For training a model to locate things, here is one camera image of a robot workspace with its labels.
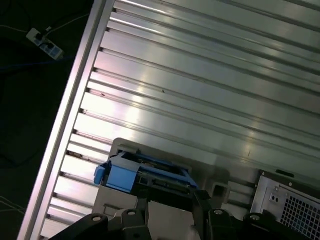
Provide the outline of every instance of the ventilation grille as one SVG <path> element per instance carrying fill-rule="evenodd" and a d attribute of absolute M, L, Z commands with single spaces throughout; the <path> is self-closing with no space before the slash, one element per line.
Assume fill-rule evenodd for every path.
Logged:
<path fill-rule="evenodd" d="M 280 222 L 312 240 L 320 240 L 320 208 L 302 199 L 288 196 Z"/>

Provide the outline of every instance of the screw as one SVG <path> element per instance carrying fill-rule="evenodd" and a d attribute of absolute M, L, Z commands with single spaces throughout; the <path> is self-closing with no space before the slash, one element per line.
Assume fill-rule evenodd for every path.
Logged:
<path fill-rule="evenodd" d="M 257 221 L 257 220 L 260 219 L 260 217 L 259 217 L 258 215 L 251 215 L 250 218 L 251 218 L 252 220 L 255 220 L 255 221 Z"/>
<path fill-rule="evenodd" d="M 223 211 L 221 211 L 221 210 L 219 210 L 219 209 L 214 210 L 213 212 L 214 212 L 215 214 L 217 214 L 217 215 L 221 215 L 221 214 L 224 213 Z"/>
<path fill-rule="evenodd" d="M 92 221 L 95 221 L 95 222 L 100 221 L 100 220 L 101 220 L 101 217 L 99 217 L 99 216 L 95 216 L 92 218 Z"/>

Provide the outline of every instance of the dark floor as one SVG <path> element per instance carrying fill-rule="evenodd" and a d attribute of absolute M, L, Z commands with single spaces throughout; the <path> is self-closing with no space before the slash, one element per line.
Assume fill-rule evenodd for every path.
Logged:
<path fill-rule="evenodd" d="M 50 35 L 67 56 L 57 62 L 29 42 L 25 33 L 1 25 L 43 30 L 59 20 L 58 27 L 88 13 L 91 3 L 0 1 L 0 196 L 23 208 L 27 207 L 87 17 Z M 29 63 L 43 64 L 10 66 Z M 16 239 L 23 214 L 9 210 L 1 201 L 5 200 L 0 199 L 0 235 Z"/>

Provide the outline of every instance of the power strip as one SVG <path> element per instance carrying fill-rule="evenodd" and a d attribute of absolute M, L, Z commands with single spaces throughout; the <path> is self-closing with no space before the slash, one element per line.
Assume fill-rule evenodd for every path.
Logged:
<path fill-rule="evenodd" d="M 33 42 L 36 46 L 38 46 L 42 51 L 44 51 L 54 60 L 63 58 L 64 51 L 62 51 L 60 47 L 55 45 L 52 41 L 50 41 L 45 36 L 43 36 L 41 40 L 38 40 L 36 38 L 37 34 L 40 34 L 40 32 L 33 27 L 25 37 L 29 39 L 31 42 Z"/>

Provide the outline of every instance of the metal t-slot rail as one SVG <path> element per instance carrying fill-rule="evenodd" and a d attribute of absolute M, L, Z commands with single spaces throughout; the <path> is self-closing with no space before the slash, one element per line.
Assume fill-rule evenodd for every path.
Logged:
<path fill-rule="evenodd" d="M 18 239 L 91 212 L 115 138 L 320 186 L 319 6 L 294 2 L 95 0 Z"/>

